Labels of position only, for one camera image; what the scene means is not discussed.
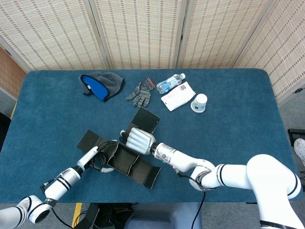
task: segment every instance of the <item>work glove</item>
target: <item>work glove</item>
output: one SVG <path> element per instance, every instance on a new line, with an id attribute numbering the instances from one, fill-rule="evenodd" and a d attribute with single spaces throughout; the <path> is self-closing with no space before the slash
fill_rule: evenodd
<path id="1" fill-rule="evenodd" d="M 145 81 L 140 82 L 129 96 L 126 97 L 127 101 L 133 99 L 132 105 L 134 107 L 144 106 L 147 107 L 151 99 L 150 91 L 155 88 L 152 80 L 148 77 Z"/>

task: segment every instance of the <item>black cable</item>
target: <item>black cable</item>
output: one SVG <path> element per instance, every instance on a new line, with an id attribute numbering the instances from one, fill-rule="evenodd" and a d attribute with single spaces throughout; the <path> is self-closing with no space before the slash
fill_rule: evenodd
<path id="1" fill-rule="evenodd" d="M 201 204 L 200 204 L 200 206 L 199 206 L 199 209 L 198 209 L 198 211 L 197 211 L 197 213 L 196 213 L 196 216 L 195 216 L 195 218 L 194 218 L 194 220 L 193 220 L 191 229 L 193 229 L 193 227 L 194 227 L 194 223 L 195 223 L 195 221 L 196 221 L 196 219 L 197 219 L 197 216 L 198 216 L 198 214 L 199 214 L 199 212 L 200 212 L 200 210 L 201 210 L 201 207 L 202 207 L 202 204 L 203 204 L 203 202 L 204 202 L 204 199 L 205 199 L 205 192 L 203 192 L 203 198 L 202 198 Z"/>
<path id="2" fill-rule="evenodd" d="M 67 227 L 73 229 L 73 227 L 71 227 L 69 224 L 66 224 L 64 221 L 62 221 L 61 218 L 59 218 L 59 216 L 56 214 L 56 212 L 54 211 L 53 208 L 52 208 L 52 212 L 53 212 L 53 214 L 55 215 L 55 217 L 56 217 L 63 225 L 65 225 L 65 226 L 67 226 Z"/>
<path id="3" fill-rule="evenodd" d="M 77 222 L 77 220 L 81 217 L 81 215 L 84 215 L 84 214 L 86 214 L 88 211 L 86 210 L 86 211 L 83 211 L 83 212 L 81 212 L 77 217 L 76 217 L 76 219 L 75 219 L 75 221 L 74 221 L 74 223 L 73 223 L 73 227 L 76 227 L 76 225 L 77 224 L 75 224 L 76 222 Z"/>
<path id="4" fill-rule="evenodd" d="M 202 187 L 202 185 L 197 180 L 191 178 L 190 176 L 186 175 L 185 173 L 182 173 L 179 171 L 179 173 L 177 173 L 177 175 L 181 178 L 188 178 L 188 179 L 192 180 L 193 182 L 195 182 L 199 187 Z"/>

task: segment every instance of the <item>table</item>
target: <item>table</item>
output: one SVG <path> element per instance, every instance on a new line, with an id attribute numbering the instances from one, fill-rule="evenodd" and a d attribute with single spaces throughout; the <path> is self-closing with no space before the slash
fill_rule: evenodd
<path id="1" fill-rule="evenodd" d="M 217 164 L 246 164 L 254 155 L 275 156 L 296 171 L 290 146 L 267 73 L 259 69 L 111 70 L 125 80 L 123 90 L 107 102 L 82 93 L 78 77 L 91 71 L 34 71 L 25 77 L 14 118 L 0 153 L 0 202 L 19 202 L 26 195 L 44 199 L 39 186 L 83 156 L 76 148 L 87 129 L 118 139 L 137 108 L 125 101 L 148 76 L 155 83 L 185 73 L 196 93 L 208 97 L 206 110 L 195 113 L 187 103 L 170 112 L 157 90 L 147 109 L 161 120 L 154 136 L 190 156 Z M 173 169 L 162 167 L 153 188 L 114 171 L 87 170 L 60 202 L 198 202 L 202 192 Z M 253 202 L 251 190 L 219 187 L 206 201 Z"/>

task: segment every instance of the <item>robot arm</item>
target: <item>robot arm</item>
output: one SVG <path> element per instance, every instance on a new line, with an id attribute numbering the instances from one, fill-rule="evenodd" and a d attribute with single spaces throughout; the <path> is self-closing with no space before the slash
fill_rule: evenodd
<path id="1" fill-rule="evenodd" d="M 12 229 L 22 225 L 26 218 L 32 223 L 44 220 L 57 201 L 81 178 L 81 174 L 89 167 L 89 162 L 106 145 L 115 144 L 116 141 L 108 141 L 101 146 L 95 146 L 89 150 L 78 162 L 77 166 L 70 167 L 61 172 L 54 180 L 43 184 L 47 186 L 54 181 L 45 191 L 46 199 L 42 202 L 36 196 L 28 196 L 14 207 L 0 210 L 0 229 Z"/>
<path id="2" fill-rule="evenodd" d="M 195 167 L 190 184 L 199 191 L 218 186 L 252 189 L 257 199 L 262 229 L 304 229 L 290 206 L 289 199 L 301 190 L 299 178 L 286 166 L 269 155 L 256 155 L 247 165 L 217 165 L 193 158 L 136 128 L 131 129 L 126 146 L 137 152 L 153 156 L 176 172 Z"/>

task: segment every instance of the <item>white shoe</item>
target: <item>white shoe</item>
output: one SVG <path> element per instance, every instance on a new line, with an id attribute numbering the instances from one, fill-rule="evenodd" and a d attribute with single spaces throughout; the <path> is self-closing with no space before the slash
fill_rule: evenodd
<path id="1" fill-rule="evenodd" d="M 301 138 L 295 140 L 294 149 L 295 153 L 298 155 L 298 157 L 303 162 L 303 165 L 305 166 L 305 140 Z"/>

